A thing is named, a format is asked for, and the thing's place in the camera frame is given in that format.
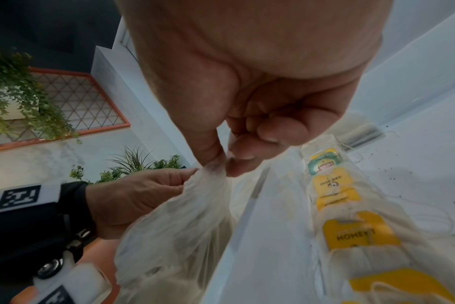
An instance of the white plastic bag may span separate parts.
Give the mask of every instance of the white plastic bag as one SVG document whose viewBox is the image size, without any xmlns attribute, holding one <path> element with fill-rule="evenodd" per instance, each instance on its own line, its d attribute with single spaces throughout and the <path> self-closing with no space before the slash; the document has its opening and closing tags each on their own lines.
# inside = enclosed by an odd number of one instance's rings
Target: white plastic bag
<svg viewBox="0 0 455 304">
<path fill-rule="evenodd" d="M 174 197 L 124 234 L 114 262 L 116 304 L 197 304 L 229 242 L 235 220 L 224 170 L 199 170 Z"/>
</svg>

